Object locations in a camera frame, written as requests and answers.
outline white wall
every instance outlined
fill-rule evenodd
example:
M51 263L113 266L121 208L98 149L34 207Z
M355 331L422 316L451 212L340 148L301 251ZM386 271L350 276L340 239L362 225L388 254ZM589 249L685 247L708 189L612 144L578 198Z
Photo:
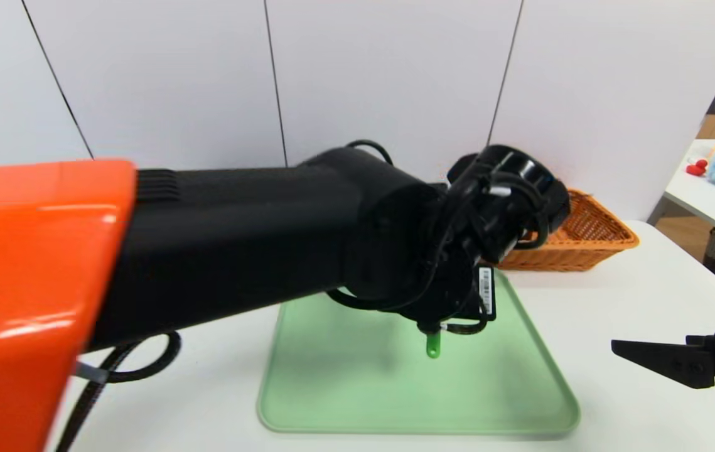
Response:
M0 165L89 158L19 0L0 0Z
M715 0L525 0L492 143L645 218L715 94Z
M262 0L26 3L95 157L285 165Z
M357 138L443 180L483 149L520 0L268 0L288 162Z

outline barcode label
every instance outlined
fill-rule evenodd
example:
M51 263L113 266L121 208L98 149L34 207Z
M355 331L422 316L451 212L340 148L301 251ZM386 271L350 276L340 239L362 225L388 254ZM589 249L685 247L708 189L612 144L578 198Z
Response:
M478 292L483 304L486 305L486 311L489 315L494 314L494 306L492 306L492 269L480 267L480 278L478 278Z

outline black robot arm segment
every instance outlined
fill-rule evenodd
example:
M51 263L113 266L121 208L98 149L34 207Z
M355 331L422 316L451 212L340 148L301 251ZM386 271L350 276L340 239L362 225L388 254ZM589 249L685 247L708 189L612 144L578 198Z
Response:
M440 327L478 303L480 257L537 246L569 214L566 188L526 154L469 160L449 189L353 147L294 168L140 171L88 349L340 287L347 306Z

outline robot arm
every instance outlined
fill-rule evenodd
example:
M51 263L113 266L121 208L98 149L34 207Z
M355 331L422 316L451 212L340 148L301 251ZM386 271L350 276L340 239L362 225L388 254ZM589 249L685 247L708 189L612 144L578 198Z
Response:
M116 347L119 363L167 333L152 366L104 377L136 380L176 355L174 331L308 294L403 315L428 338L479 332L478 260L539 246L569 214L564 185L516 149L461 159L447 189L352 145L282 169L0 167L0 450L42 450L80 353Z

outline ventilation grille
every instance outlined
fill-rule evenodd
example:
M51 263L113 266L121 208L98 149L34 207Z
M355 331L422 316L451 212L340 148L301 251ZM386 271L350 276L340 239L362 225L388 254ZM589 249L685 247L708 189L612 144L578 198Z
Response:
M170 169L140 169L137 173L137 203L165 203L181 198L176 172Z

